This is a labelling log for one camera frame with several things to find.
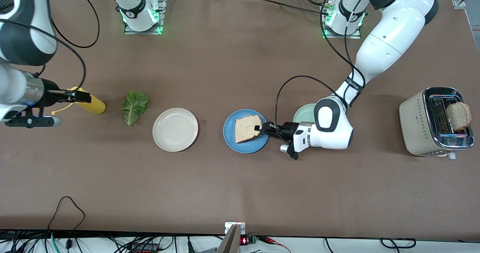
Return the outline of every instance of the teal cable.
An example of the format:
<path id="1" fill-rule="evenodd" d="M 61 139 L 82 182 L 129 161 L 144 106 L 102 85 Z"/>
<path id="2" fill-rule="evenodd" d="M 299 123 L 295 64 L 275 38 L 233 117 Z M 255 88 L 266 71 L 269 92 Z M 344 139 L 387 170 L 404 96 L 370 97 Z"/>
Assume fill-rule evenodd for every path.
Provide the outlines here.
<path id="1" fill-rule="evenodd" d="M 55 251 L 56 251 L 57 253 L 60 253 L 60 250 L 59 250 L 59 248 L 57 247 L 57 243 L 55 243 L 55 239 L 53 239 L 53 232 L 52 232 L 52 234 L 50 235 L 50 239 L 52 240 L 53 248 L 55 248 Z"/>

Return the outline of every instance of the white plate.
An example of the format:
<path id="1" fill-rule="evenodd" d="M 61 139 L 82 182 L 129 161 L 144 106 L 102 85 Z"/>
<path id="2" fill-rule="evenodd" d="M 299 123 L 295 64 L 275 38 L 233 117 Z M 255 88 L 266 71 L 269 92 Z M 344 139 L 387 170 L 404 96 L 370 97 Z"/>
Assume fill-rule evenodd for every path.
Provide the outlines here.
<path id="1" fill-rule="evenodd" d="M 187 149 L 198 134 L 198 122 L 186 109 L 169 109 L 153 124 L 153 139 L 156 145 L 167 152 L 180 152 Z"/>

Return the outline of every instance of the bread slice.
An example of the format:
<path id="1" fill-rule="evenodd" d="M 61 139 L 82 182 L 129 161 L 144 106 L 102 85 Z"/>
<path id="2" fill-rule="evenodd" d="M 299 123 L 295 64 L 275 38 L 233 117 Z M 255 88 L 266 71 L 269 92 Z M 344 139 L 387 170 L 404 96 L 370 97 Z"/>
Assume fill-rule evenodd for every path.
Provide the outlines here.
<path id="1" fill-rule="evenodd" d="M 244 142 L 257 137 L 260 135 L 260 131 L 255 131 L 255 126 L 261 125 L 262 119 L 258 115 L 237 119 L 235 121 L 235 142 Z"/>
<path id="2" fill-rule="evenodd" d="M 472 123 L 472 113 L 467 104 L 458 102 L 447 107 L 447 117 L 455 132 L 462 131 Z"/>

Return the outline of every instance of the green plate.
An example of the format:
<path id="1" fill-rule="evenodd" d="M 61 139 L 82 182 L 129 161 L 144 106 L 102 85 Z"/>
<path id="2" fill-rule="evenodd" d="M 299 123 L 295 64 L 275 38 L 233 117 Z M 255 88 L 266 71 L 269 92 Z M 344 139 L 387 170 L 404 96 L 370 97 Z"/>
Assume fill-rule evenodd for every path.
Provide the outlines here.
<path id="1" fill-rule="evenodd" d="M 295 116 L 293 116 L 293 122 L 294 123 L 300 123 L 300 122 L 314 123 L 315 122 L 314 108 L 315 108 L 315 104 L 306 104 L 305 106 L 302 106 L 297 110 L 297 112 L 295 113 Z"/>

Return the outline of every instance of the plate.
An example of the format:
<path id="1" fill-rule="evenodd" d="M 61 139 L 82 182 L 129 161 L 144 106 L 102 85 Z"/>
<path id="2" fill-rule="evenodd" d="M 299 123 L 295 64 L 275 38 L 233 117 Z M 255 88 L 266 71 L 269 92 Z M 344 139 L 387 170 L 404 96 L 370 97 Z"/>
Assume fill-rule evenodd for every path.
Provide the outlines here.
<path id="1" fill-rule="evenodd" d="M 294 123 L 300 123 L 300 122 L 314 123 L 315 122 L 314 108 L 315 108 L 315 104 L 306 104 L 305 106 L 302 106 L 297 110 L 297 112 L 295 113 L 295 116 L 293 116 L 293 122 Z"/>
<path id="2" fill-rule="evenodd" d="M 198 122 L 190 111 L 172 108 L 158 116 L 152 133 L 158 147 L 167 152 L 180 152 L 194 143 Z"/>
<path id="3" fill-rule="evenodd" d="M 245 140 L 244 142 L 235 143 L 235 121 L 237 119 L 241 119 L 250 115 L 258 115 L 260 116 L 262 123 L 267 122 L 265 117 L 263 117 L 263 115 L 261 115 L 257 111 L 251 109 L 241 109 L 232 113 L 226 119 L 225 124 L 223 125 L 223 138 L 225 138 L 225 142 L 234 151 L 240 152 L 242 154 L 251 154 L 253 152 L 257 152 L 262 147 L 264 147 L 267 143 L 267 140 L 269 140 L 269 136 L 267 134 L 260 134 L 259 136 L 251 140 Z"/>

